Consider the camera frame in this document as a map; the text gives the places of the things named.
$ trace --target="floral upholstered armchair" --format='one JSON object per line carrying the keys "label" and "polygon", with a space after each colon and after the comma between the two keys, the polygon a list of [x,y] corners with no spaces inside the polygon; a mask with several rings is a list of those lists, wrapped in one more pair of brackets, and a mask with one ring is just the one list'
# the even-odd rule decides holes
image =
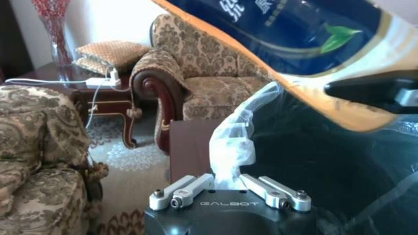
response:
{"label": "floral upholstered armchair", "polygon": [[109,169],[89,164],[74,103],[46,88],[0,86],[0,235],[86,234]]}
{"label": "floral upholstered armchair", "polygon": [[226,118],[271,80],[243,55],[179,17],[158,16],[150,34],[154,48],[133,71],[133,97],[158,97],[155,140],[170,152],[173,120]]}

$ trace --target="transparent plastic bag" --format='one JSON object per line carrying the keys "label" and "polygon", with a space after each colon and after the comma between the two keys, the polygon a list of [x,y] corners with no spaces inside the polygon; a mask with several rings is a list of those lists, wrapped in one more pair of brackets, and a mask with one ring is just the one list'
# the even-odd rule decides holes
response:
{"label": "transparent plastic bag", "polygon": [[217,128],[210,162],[218,189],[243,189],[241,173],[304,189],[318,234],[417,234],[417,115],[353,132],[270,83]]}
{"label": "transparent plastic bag", "polygon": [[269,83],[235,109],[214,131],[209,142],[210,166],[217,175],[217,189],[243,189],[239,166],[255,163],[253,113],[283,92],[277,82]]}

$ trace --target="white cable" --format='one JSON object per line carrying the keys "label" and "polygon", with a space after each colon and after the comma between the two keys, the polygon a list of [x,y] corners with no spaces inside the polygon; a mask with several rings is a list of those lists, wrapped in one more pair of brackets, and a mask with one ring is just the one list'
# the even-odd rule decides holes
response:
{"label": "white cable", "polygon": [[102,84],[105,83],[105,81],[101,83],[101,85],[98,86],[98,89],[97,89],[97,91],[95,91],[95,93],[94,93],[94,96],[93,96],[93,101],[91,101],[91,113],[90,113],[90,120],[89,120],[89,122],[87,122],[87,125],[86,125],[86,129],[89,129],[89,127],[90,127],[90,124],[91,124],[91,120],[93,120],[93,116],[94,116],[94,110],[95,110],[95,107],[94,107],[94,105],[95,105],[95,102],[97,102],[97,97],[98,97],[98,94],[99,94],[99,90],[101,90],[101,87],[102,87]]}
{"label": "white cable", "polygon": [[95,105],[95,102],[97,102],[97,97],[98,97],[98,94],[99,94],[101,87],[102,87],[103,83],[105,83],[106,80],[107,80],[107,71],[109,71],[109,68],[110,68],[110,66],[106,67],[103,82],[102,82],[101,85],[98,86],[98,89],[97,89],[97,91],[95,91],[95,93],[94,93],[94,96],[93,96],[90,120],[89,120],[89,122],[87,122],[86,129],[89,129],[90,124],[91,124],[91,120],[93,120],[93,116],[94,116],[94,110],[95,110],[94,105]]}
{"label": "white cable", "polygon": [[16,85],[28,85],[28,86],[34,86],[34,85],[36,85],[36,86],[39,86],[39,85],[51,85],[51,83],[36,83],[36,82],[30,83],[30,82],[10,82],[10,81],[7,81],[7,82],[11,83],[11,84],[16,84]]}
{"label": "white cable", "polygon": [[38,80],[38,79],[31,79],[31,78],[10,78],[6,80],[6,82],[35,82],[35,83],[86,83],[85,81],[48,81],[48,80]]}
{"label": "white cable", "polygon": [[117,89],[117,88],[113,87],[113,86],[111,86],[111,88],[113,88],[113,90],[117,91],[117,92],[129,92],[129,91],[131,90],[130,87],[129,87],[127,89],[125,89],[125,90],[119,90],[119,89]]}

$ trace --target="armchair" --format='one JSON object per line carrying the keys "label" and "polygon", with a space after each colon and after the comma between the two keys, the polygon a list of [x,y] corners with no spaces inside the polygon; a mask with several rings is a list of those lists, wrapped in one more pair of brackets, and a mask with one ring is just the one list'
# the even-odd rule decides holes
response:
{"label": "armchair", "polygon": [[86,234],[109,169],[89,163],[82,103],[77,92],[0,86],[0,235]]}
{"label": "armchair", "polygon": [[158,98],[155,142],[170,152],[173,120],[219,119],[271,81],[249,59],[179,17],[157,17],[153,48],[131,75],[133,98]]}

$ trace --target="patterned rug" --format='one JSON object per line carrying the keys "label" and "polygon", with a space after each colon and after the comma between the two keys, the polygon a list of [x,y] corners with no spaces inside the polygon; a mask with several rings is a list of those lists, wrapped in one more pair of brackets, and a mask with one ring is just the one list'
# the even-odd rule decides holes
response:
{"label": "patterned rug", "polygon": [[149,196],[170,184],[170,159],[154,143],[155,112],[145,112],[135,124],[137,149],[125,147],[122,127],[122,117],[98,116],[89,129],[91,156],[110,166],[110,175],[102,180],[103,214],[90,226],[98,235],[145,234]]}

